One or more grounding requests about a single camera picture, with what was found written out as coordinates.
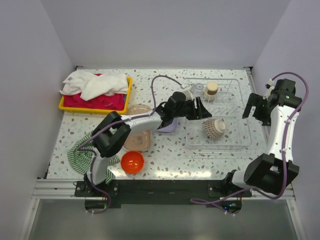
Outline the patterned ceramic bowl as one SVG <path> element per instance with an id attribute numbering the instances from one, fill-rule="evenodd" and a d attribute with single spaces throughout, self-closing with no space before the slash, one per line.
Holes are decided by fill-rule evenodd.
<path id="1" fill-rule="evenodd" d="M 226 131 L 225 121 L 221 118 L 210 118 L 204 122 L 204 130 L 212 140 L 222 137 Z"/>

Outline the clear glass cup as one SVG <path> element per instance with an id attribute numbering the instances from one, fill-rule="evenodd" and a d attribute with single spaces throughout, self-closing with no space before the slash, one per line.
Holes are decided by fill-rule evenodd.
<path id="1" fill-rule="evenodd" d="M 204 92 L 204 85 L 202 83 L 196 83 L 192 87 L 192 94 L 195 97 L 201 97 Z"/>

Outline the beige brown ceramic cup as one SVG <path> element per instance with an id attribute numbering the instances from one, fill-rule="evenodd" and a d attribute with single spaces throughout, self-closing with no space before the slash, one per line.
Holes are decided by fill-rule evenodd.
<path id="1" fill-rule="evenodd" d="M 215 81 L 210 81 L 206 84 L 203 91 L 203 99 L 212 102 L 216 99 L 219 90 L 219 85 Z"/>

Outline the white wire dish rack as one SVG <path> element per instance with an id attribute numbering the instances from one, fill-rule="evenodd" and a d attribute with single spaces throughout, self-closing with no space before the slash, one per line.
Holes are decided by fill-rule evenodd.
<path id="1" fill-rule="evenodd" d="M 184 85 L 201 83 L 204 89 L 209 82 L 218 84 L 218 92 L 214 101 L 200 97 L 204 107 L 212 114 L 213 119 L 223 119 L 226 130 L 217 140 L 209 138 L 201 120 L 186 121 L 186 143 L 199 149 L 242 149 L 251 144 L 251 134 L 248 121 L 242 119 L 244 103 L 240 84 L 236 79 L 186 78 Z"/>

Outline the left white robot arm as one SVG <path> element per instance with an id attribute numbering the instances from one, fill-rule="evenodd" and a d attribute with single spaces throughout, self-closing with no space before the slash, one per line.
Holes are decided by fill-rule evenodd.
<path id="1" fill-rule="evenodd" d="M 103 182 L 107 179 L 107 163 L 121 150 L 129 135 L 147 130 L 162 130 L 177 118 L 194 121 L 211 117 L 212 114 L 199 97 L 187 100 L 186 95 L 179 91 L 144 114 L 120 115 L 115 111 L 109 113 L 89 139 L 95 150 L 89 170 L 84 175 L 86 191 L 92 196 L 99 196 L 103 192 Z"/>

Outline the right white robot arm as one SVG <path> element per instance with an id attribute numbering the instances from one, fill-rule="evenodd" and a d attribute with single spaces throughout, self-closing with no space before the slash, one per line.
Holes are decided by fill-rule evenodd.
<path id="1" fill-rule="evenodd" d="M 266 150 L 243 171 L 233 170 L 223 180 L 223 192 L 230 197 L 241 189 L 256 189 L 275 196 L 298 176 L 293 163 L 292 142 L 302 98 L 296 96 L 296 83 L 289 79 L 270 80 L 265 95 L 249 95 L 242 118 L 253 117 L 270 127 Z"/>

